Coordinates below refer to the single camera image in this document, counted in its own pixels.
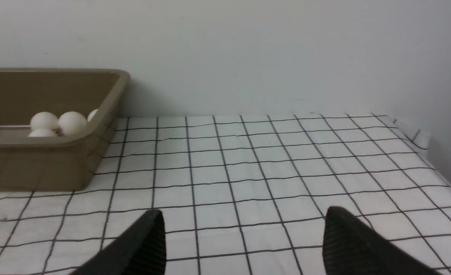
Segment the plastic tray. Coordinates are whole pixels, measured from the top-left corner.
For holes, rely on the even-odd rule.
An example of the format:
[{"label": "plastic tray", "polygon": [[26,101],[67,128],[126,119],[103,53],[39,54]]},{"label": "plastic tray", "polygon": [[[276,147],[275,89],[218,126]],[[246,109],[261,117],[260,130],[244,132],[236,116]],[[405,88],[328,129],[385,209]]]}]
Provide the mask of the plastic tray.
[{"label": "plastic tray", "polygon": [[[113,138],[129,78],[122,70],[0,69],[0,190],[86,188]],[[96,108],[80,134],[28,137],[36,113]]]}]

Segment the white grid tablecloth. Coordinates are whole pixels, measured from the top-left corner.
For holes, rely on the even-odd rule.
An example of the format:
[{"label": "white grid tablecloth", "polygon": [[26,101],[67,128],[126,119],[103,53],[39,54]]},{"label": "white grid tablecloth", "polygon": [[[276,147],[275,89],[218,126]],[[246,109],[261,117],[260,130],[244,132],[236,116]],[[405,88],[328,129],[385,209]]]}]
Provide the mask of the white grid tablecloth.
[{"label": "white grid tablecloth", "polygon": [[386,116],[122,118],[118,127],[86,190],[0,192],[0,274],[69,274],[156,208],[167,275],[322,275],[331,205],[451,274],[451,187]]}]

